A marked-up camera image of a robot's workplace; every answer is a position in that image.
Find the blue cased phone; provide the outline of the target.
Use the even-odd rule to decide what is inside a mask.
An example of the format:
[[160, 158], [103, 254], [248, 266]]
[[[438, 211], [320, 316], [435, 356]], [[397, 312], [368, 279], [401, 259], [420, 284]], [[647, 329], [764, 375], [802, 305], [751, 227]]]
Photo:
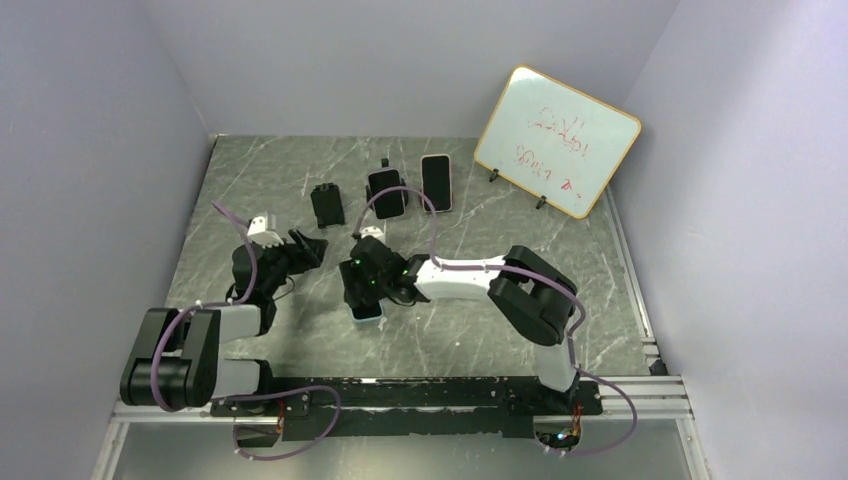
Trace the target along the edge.
[[350, 315], [353, 322], [357, 324], [379, 321], [384, 316], [384, 307], [381, 302], [351, 307]]

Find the black folding phone stand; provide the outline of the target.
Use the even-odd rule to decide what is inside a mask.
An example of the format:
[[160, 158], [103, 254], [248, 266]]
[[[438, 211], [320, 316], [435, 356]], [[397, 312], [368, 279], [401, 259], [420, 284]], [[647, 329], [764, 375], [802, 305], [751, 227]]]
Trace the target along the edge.
[[310, 199], [319, 229], [346, 224], [340, 189], [335, 183], [316, 185]]

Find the white cased phone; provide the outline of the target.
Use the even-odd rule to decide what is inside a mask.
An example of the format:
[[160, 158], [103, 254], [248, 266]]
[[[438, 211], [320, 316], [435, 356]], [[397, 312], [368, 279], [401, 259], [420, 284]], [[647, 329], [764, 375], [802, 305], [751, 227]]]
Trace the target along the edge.
[[447, 154], [426, 155], [421, 158], [422, 192], [435, 212], [453, 208], [451, 159]]

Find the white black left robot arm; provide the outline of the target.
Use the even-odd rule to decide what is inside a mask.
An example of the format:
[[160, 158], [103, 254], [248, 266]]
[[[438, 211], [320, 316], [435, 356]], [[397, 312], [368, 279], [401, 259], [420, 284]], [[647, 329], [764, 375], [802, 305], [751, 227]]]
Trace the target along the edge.
[[277, 246], [252, 243], [233, 251], [234, 282], [225, 301], [183, 311], [147, 310], [119, 383], [124, 404], [177, 411], [236, 396], [251, 415], [273, 409], [277, 388], [269, 382], [269, 363], [225, 359], [220, 347], [267, 334], [277, 311], [278, 289], [293, 276], [321, 266], [327, 240], [306, 237], [296, 229], [289, 236]]

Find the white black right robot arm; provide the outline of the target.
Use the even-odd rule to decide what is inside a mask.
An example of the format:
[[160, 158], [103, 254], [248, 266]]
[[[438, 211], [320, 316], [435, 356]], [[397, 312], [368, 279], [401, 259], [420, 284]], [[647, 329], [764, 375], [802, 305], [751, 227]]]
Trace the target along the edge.
[[578, 399], [573, 333], [585, 318], [576, 285], [537, 253], [513, 246], [488, 259], [445, 259], [434, 253], [404, 257], [373, 236], [360, 237], [340, 262], [344, 301], [356, 319], [371, 319], [389, 300], [403, 306], [473, 300], [495, 306], [533, 344], [539, 398], [562, 414]]

